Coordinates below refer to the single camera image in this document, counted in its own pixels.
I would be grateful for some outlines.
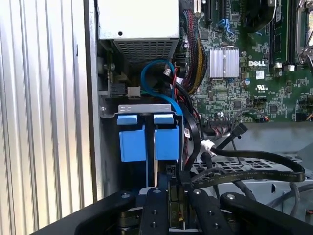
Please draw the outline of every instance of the dell logo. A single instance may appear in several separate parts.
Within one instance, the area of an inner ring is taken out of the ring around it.
[[[266,66],[266,64],[265,64],[265,61],[264,60],[262,60],[262,61],[249,61],[249,66],[261,66],[261,67],[264,67],[264,66]]]

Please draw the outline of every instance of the metal side panel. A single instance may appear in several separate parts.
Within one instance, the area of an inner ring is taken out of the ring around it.
[[[1,0],[0,235],[93,203],[83,0]]]

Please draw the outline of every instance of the metal plate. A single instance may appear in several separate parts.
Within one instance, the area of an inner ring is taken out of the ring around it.
[[[120,114],[168,113],[171,111],[170,104],[134,104],[118,106],[118,112]]]
[[[93,202],[83,0],[2,0],[0,235]]]
[[[101,0],[98,9],[99,39],[179,38],[178,0]]]

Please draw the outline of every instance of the cable clip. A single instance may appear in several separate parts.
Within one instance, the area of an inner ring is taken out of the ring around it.
[[[204,152],[207,152],[211,157],[217,156],[215,153],[211,152],[211,149],[215,147],[215,144],[211,140],[201,141],[201,147]]]

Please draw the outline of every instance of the yellow wire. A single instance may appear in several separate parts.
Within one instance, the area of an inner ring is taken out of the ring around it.
[[[311,114],[311,115],[307,118],[307,121],[310,120],[311,117],[313,117],[313,114]]]
[[[198,86],[201,83],[201,74],[202,74],[202,67],[203,67],[203,56],[202,56],[202,48],[201,48],[201,43],[200,40],[198,40],[198,66],[197,66],[197,73],[196,73],[196,79],[195,79],[195,84],[193,88],[190,90],[189,94],[193,94],[196,92]]]

